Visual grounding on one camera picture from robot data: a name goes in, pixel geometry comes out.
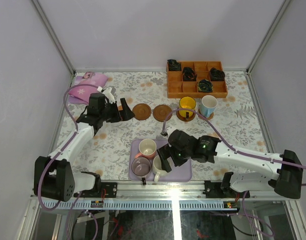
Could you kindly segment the cream white mug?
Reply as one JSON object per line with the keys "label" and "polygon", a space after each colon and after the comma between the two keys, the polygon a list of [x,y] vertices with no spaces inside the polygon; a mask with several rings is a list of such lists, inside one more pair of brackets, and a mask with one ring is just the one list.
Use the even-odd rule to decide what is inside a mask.
{"label": "cream white mug", "polygon": [[155,183],[157,183],[160,178],[165,177],[169,174],[167,171],[162,169],[162,163],[158,155],[153,159],[152,170],[153,173],[155,174],[154,176]]}

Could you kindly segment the yellow glass cup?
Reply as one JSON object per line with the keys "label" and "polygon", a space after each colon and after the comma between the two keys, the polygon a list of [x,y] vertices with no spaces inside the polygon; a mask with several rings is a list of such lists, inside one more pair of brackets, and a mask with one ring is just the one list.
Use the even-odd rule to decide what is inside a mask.
{"label": "yellow glass cup", "polygon": [[185,96],[185,97],[180,99],[179,108],[180,109],[189,109],[189,110],[194,111],[195,108],[196,108],[196,101],[195,101],[194,98],[192,98],[190,96]]}

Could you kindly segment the light blue mug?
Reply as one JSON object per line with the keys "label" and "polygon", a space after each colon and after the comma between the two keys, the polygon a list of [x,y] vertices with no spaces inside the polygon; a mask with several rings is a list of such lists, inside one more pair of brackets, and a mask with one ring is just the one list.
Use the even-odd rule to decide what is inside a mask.
{"label": "light blue mug", "polygon": [[206,118],[209,118],[217,107],[217,99],[212,95],[206,95],[201,99],[199,106],[200,114]]}

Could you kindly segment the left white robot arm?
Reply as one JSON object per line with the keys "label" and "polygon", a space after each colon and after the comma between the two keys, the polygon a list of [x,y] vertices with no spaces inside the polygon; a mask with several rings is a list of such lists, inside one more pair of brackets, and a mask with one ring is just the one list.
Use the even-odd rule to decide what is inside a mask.
{"label": "left white robot arm", "polygon": [[91,197],[102,193],[100,175],[88,171],[74,173],[71,164],[105,122],[118,123],[135,117],[126,99],[120,101],[121,107],[118,107],[113,96],[100,92],[90,95],[89,104],[76,119],[76,129],[68,139],[49,156],[39,156],[35,161],[33,191],[36,196],[67,202],[75,193],[87,193]]}

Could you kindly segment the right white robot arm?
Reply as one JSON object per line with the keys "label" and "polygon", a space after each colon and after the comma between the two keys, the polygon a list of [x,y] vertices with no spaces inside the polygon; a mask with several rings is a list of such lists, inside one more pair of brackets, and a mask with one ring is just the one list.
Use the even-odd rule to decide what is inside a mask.
{"label": "right white robot arm", "polygon": [[162,169],[171,172],[169,161],[180,167],[188,160],[199,163],[225,163],[249,169],[249,173],[226,172],[221,182],[205,182],[208,198],[233,198],[250,191],[273,190],[278,195],[298,200],[301,197],[303,169],[295,152],[260,153],[232,145],[219,138],[195,138],[174,130],[168,141],[157,149]]}

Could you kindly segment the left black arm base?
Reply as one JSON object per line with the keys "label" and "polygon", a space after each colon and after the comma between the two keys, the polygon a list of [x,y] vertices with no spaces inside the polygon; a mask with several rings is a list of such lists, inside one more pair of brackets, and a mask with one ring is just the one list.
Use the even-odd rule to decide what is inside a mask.
{"label": "left black arm base", "polygon": [[117,196],[117,182],[102,182],[99,191],[84,190],[82,191],[82,198],[116,198]]}

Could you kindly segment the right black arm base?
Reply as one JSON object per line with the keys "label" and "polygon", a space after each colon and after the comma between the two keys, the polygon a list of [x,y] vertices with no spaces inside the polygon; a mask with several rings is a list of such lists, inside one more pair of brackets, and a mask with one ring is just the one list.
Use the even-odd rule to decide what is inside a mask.
{"label": "right black arm base", "polygon": [[242,198],[246,191],[239,191],[233,188],[233,184],[246,179],[249,173],[234,173],[232,171],[224,173],[221,181],[204,181],[205,190],[202,192],[207,199],[227,199]]}

